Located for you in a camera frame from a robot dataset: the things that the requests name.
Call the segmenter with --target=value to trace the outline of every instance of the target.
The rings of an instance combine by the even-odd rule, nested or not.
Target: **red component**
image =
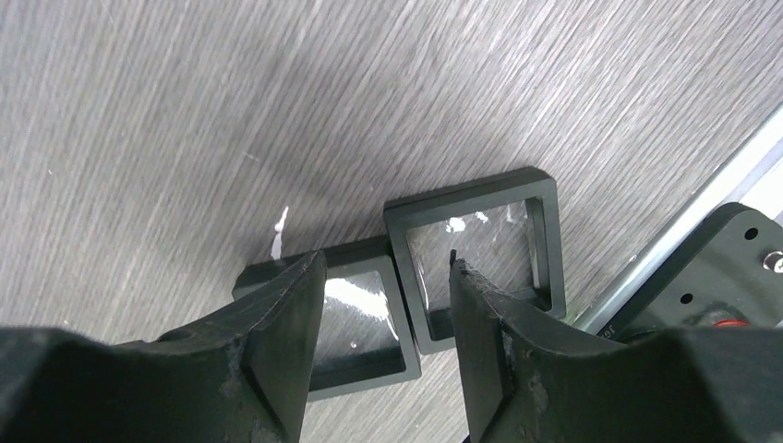
[[[720,320],[712,326],[716,328],[721,328],[724,326],[748,326],[748,322],[742,320]]]

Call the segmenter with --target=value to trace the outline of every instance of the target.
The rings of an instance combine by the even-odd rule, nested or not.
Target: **black square frame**
[[[422,354],[436,353],[454,347],[454,330],[450,309],[428,313],[416,278],[416,267],[408,244],[410,229],[490,210],[512,203],[525,202],[533,266],[533,288],[520,298],[554,318],[565,317],[565,282],[563,279],[560,219],[557,184],[547,173],[525,167],[504,174],[448,186],[423,194],[387,202],[383,211],[386,229],[408,312],[413,323],[418,349]]]
[[[421,363],[392,262],[389,239],[385,236],[374,237],[329,247],[323,252],[327,262],[327,279],[371,271],[380,274],[400,348],[360,354],[325,372],[316,372],[314,369],[307,400],[327,399],[421,377]],[[296,263],[300,257],[302,255],[248,266],[236,279],[232,296],[236,300],[252,293]]]

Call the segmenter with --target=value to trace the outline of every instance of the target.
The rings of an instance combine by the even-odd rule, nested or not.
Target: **white scratch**
[[[274,240],[271,242],[271,257],[275,260],[279,260],[283,255],[283,228],[285,227],[285,218],[288,217],[288,207],[283,210],[283,215],[280,216],[280,221],[274,225]]]
[[[451,217],[446,224],[447,233],[460,233],[464,231],[465,224],[463,219],[459,217]]]
[[[109,21],[112,22],[112,26],[114,26],[115,29],[117,29],[117,24],[114,23],[114,18],[112,17],[112,13],[109,12],[109,8],[106,7],[106,3],[101,0],[101,5],[103,5],[103,10],[106,11],[106,15],[109,16]]]
[[[248,158],[249,158],[250,160],[252,160],[253,162],[256,162],[256,163],[261,163],[261,159],[260,159],[260,158],[258,158],[258,157],[256,157],[256,156],[254,156],[254,155],[250,155],[250,154],[248,154],[247,152],[244,152],[244,151],[243,151],[243,152],[242,152],[242,155],[244,155],[245,157],[248,157]]]

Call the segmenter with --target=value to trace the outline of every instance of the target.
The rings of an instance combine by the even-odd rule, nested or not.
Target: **gray wood grain surface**
[[[0,320],[119,342],[384,200],[558,179],[570,317],[783,101],[783,3],[0,2]],[[454,352],[307,408],[303,441],[455,442]]]

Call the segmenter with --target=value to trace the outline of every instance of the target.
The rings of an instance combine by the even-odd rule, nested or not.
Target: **black plastic part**
[[[386,204],[383,218],[421,353],[436,353],[454,346],[452,313],[450,309],[431,313],[425,309],[407,240],[408,231],[523,201],[533,230],[529,238],[534,287],[516,296],[529,300],[554,318],[563,318],[565,283],[557,185],[545,172],[526,167]]]
[[[403,296],[392,263],[389,240],[374,237],[323,250],[327,279],[344,278],[366,272],[380,274],[389,313],[399,339],[399,349],[376,351],[345,358],[329,365],[316,365],[310,381],[309,401],[322,400],[361,390],[374,389],[421,377],[421,364],[405,313]],[[247,267],[236,280],[235,299],[262,287],[300,256]]]
[[[625,346],[515,300],[464,260],[452,311],[466,441],[775,441],[783,331],[667,329]]]
[[[0,329],[0,441],[298,441],[325,278],[308,254],[152,343]]]
[[[717,208],[685,239],[599,333],[634,341],[671,326],[739,320],[774,327],[783,319],[783,276],[763,266],[783,248],[783,228],[740,203]]]

